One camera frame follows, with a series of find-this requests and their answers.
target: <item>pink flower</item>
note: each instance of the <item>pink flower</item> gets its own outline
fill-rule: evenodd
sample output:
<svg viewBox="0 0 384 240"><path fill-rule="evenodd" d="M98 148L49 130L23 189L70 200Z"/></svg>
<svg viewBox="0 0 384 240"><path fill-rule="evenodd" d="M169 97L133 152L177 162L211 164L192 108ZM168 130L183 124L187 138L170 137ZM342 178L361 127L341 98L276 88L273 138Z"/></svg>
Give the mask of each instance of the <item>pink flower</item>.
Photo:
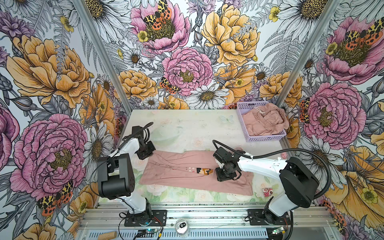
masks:
<svg viewBox="0 0 384 240"><path fill-rule="evenodd" d="M346 32L362 32L374 23L374 21L365 22L365 20L359 22L358 18L347 17L334 31L333 35L328 38L329 49L327 49L325 60L322 63L327 76L332 75L339 81L349 81L354 85L358 85L366 82L384 68L384 37L381 37L372 45L366 45L365 43L359 45L353 51L348 51L345 48L346 41L344 38Z"/></svg>
<svg viewBox="0 0 384 240"><path fill-rule="evenodd" d="M81 165L87 140L84 128L65 114L26 127L14 147L18 168L11 175L11 189L40 199L58 193L69 181L77 187L86 171Z"/></svg>
<svg viewBox="0 0 384 240"><path fill-rule="evenodd" d="M12 142L19 134L20 127L8 109L0 106L0 170L8 162L12 152Z"/></svg>
<svg viewBox="0 0 384 240"><path fill-rule="evenodd" d="M161 54L163 52L171 52L176 48L185 46L188 42L189 38L189 30L190 23L189 18L184 18L184 15L180 12L179 6L176 4L175 6L168 0L168 8L172 11L172 16L170 24L174 27L174 33L172 36L164 36L162 38L151 39L148 37L147 41L144 41L144 46L148 49L150 53L153 54ZM140 31L145 31L147 33L147 25L144 23L144 18L149 15L154 15L157 11L158 4L156 3L154 7L148 5L147 8L144 8L140 5L140 8L132 8L131 9L131 28L132 33L138 34Z"/></svg>
<svg viewBox="0 0 384 240"><path fill-rule="evenodd" d="M212 64L207 55L193 48L179 48L170 58L163 60L164 77L180 88L180 95L189 96L191 91L208 85L213 78Z"/></svg>
<svg viewBox="0 0 384 240"><path fill-rule="evenodd" d="M356 88L347 83L322 83L310 97L309 123L304 124L308 137L328 142L332 149L349 146L365 125L366 114Z"/></svg>

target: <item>pink garment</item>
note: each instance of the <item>pink garment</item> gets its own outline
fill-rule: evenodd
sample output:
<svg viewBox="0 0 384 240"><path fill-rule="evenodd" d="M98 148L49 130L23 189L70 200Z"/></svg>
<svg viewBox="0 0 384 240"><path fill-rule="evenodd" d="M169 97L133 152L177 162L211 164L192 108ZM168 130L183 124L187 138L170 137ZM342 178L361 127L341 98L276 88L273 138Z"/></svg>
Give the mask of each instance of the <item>pink garment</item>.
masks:
<svg viewBox="0 0 384 240"><path fill-rule="evenodd" d="M242 116L250 136L274 135L289 128L284 109L273 103L257 106Z"/></svg>
<svg viewBox="0 0 384 240"><path fill-rule="evenodd" d="M213 153L214 151L187 151L183 154L154 151L148 159L139 183L252 196L252 172L242 172L242 176L236 181L219 182L215 171L204 175L185 170L186 167L215 169L218 165Z"/></svg>

